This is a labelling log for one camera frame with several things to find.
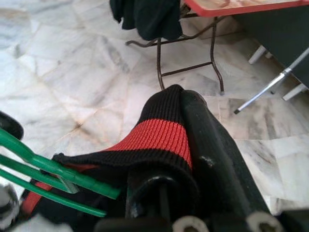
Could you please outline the marble pattern folding table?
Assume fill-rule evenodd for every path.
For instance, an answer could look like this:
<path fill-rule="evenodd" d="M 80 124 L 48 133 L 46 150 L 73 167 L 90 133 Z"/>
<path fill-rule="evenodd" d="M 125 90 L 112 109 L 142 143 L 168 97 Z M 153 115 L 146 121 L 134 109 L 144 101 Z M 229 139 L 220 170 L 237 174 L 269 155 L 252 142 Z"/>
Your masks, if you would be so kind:
<path fill-rule="evenodd" d="M 180 38 L 176 40 L 162 41 L 161 38 L 158 38 L 144 44 L 139 43 L 135 40 L 131 40 L 127 41 L 125 45 L 129 46 L 131 44 L 134 44 L 142 48 L 148 48 L 152 46 L 156 47 L 156 70 L 157 70 L 158 82 L 161 89 L 165 88 L 163 77 L 211 65 L 219 81 L 220 94 L 224 95 L 225 89 L 224 89 L 223 78 L 219 69 L 216 66 L 214 59 L 214 45 L 215 45 L 217 24 L 230 15 L 271 11 L 271 10 L 300 7 L 306 5 L 309 5 L 309 0 L 184 0 L 184 4 L 181 7 L 181 11 L 185 13 L 181 16 L 181 19 L 194 18 L 194 17 L 212 17 L 213 22 L 208 24 L 204 29 L 202 29 L 201 31 L 199 31 L 194 35 L 191 36 L 182 35 Z M 161 71 L 162 45 L 193 40 L 210 29 L 212 30 L 212 34 L 211 34 L 211 47 L 210 47 L 211 60 L 209 62 L 162 73 Z"/>

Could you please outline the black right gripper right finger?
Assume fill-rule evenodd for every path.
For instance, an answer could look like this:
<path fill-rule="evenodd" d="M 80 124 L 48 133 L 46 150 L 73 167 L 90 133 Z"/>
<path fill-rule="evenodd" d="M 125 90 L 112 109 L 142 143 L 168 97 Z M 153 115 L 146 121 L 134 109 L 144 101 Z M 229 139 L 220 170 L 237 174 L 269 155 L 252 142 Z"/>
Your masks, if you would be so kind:
<path fill-rule="evenodd" d="M 234 139 L 195 91 L 181 93 L 181 111 L 188 137 L 193 175 L 205 214 L 246 217 L 269 212 Z"/>

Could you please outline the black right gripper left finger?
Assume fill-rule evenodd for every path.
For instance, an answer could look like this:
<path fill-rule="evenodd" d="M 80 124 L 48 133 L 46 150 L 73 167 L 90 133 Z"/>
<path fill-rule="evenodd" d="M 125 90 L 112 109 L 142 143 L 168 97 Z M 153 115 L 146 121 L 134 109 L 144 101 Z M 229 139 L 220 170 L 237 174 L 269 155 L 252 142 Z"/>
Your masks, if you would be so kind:
<path fill-rule="evenodd" d="M 174 179 L 166 174 L 129 174 L 125 217 L 170 219 L 169 193 Z"/>

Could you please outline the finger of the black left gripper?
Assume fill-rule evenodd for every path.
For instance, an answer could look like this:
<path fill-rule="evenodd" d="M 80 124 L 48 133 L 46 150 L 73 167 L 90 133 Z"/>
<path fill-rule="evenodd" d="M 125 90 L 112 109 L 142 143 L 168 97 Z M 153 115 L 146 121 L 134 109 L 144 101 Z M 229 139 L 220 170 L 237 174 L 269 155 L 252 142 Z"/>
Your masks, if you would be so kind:
<path fill-rule="evenodd" d="M 24 137 L 24 129 L 21 124 L 2 111 L 0 111 L 0 128 L 7 131 L 18 140 L 22 140 Z"/>

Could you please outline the black television cabinet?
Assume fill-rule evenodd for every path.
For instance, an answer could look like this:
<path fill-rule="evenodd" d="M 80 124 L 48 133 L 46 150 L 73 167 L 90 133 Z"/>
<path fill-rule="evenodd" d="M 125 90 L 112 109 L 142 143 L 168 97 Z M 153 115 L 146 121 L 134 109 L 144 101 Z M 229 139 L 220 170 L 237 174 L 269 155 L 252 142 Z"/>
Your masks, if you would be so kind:
<path fill-rule="evenodd" d="M 309 47 L 309 5 L 233 18 L 285 68 Z"/>

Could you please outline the black shirt red striped collar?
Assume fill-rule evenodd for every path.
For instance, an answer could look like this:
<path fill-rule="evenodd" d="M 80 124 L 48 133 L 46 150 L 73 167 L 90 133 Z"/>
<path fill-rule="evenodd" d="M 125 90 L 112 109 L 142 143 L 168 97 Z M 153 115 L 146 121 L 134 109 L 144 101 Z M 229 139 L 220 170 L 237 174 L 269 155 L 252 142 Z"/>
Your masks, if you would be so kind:
<path fill-rule="evenodd" d="M 166 174 L 174 179 L 169 193 L 170 217 L 193 214 L 199 189 L 192 175 L 188 137 L 181 113 L 180 85 L 172 85 L 154 94 L 144 105 L 131 132 L 119 143 L 95 153 L 53 156 L 53 161 L 95 180 L 120 189 L 113 200 L 82 188 L 68 194 L 47 184 L 35 185 L 71 200 L 106 211 L 107 218 L 125 218 L 129 174 Z"/>

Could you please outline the green plastic hanger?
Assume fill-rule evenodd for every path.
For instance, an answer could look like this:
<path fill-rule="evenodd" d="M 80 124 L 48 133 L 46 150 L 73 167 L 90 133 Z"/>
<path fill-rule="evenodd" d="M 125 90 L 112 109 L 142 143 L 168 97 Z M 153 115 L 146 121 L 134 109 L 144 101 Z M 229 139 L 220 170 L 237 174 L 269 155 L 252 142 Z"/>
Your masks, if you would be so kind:
<path fill-rule="evenodd" d="M 77 193 L 79 191 L 78 187 L 83 187 L 113 200 L 117 199 L 120 194 L 120 189 L 99 182 L 75 170 L 66 168 L 56 161 L 35 154 L 29 147 L 3 129 L 0 129 L 0 146 L 10 150 L 24 161 L 24 163 L 20 163 L 0 154 L 0 165 L 29 176 L 51 187 L 70 194 Z M 6 170 L 0 169 L 0 176 L 33 193 L 75 210 L 101 218 L 105 217 L 107 214 L 105 211 L 50 193 Z"/>

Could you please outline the silver metal clothes rack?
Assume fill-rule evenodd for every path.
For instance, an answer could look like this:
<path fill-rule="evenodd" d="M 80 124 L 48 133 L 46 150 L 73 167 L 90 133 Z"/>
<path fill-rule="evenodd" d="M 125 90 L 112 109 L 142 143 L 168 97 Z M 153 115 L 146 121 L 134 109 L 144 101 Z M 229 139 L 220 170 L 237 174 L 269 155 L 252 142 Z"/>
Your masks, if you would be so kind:
<path fill-rule="evenodd" d="M 302 52 L 301 55 L 299 55 L 287 68 L 285 68 L 277 77 L 272 79 L 264 88 L 258 92 L 256 95 L 254 95 L 251 99 L 246 101 L 244 104 L 242 104 L 240 107 L 238 107 L 234 114 L 240 113 L 243 109 L 248 107 L 251 103 L 253 103 L 255 100 L 257 100 L 261 95 L 263 95 L 265 92 L 270 90 L 272 87 L 274 87 L 277 83 L 282 81 L 285 77 L 287 77 L 290 72 L 309 54 L 309 46 Z"/>

